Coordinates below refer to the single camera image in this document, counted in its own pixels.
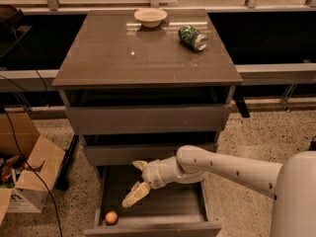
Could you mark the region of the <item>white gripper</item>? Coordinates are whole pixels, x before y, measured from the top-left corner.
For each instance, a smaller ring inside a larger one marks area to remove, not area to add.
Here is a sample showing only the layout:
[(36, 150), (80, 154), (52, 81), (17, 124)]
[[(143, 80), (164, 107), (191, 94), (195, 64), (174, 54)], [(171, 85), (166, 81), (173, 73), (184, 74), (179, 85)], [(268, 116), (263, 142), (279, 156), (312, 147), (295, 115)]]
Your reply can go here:
[(135, 160), (132, 162), (132, 165), (136, 169), (142, 171), (142, 179), (144, 182), (136, 182), (133, 185), (131, 191), (121, 203), (123, 207), (131, 207), (141, 199), (145, 198), (151, 189), (157, 190), (163, 187), (159, 164), (159, 160), (154, 160), (149, 163), (142, 160)]

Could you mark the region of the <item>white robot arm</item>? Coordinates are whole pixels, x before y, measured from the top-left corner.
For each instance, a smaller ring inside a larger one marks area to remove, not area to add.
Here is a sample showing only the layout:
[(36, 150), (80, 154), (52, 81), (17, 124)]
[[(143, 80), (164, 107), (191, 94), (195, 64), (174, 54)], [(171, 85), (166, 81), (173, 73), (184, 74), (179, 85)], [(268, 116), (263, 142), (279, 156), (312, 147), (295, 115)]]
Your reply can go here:
[(316, 237), (315, 151), (297, 153), (280, 164), (185, 145), (172, 157), (132, 165), (141, 171), (142, 181), (126, 195), (124, 207), (170, 183), (197, 183), (213, 173), (274, 200), (271, 237)]

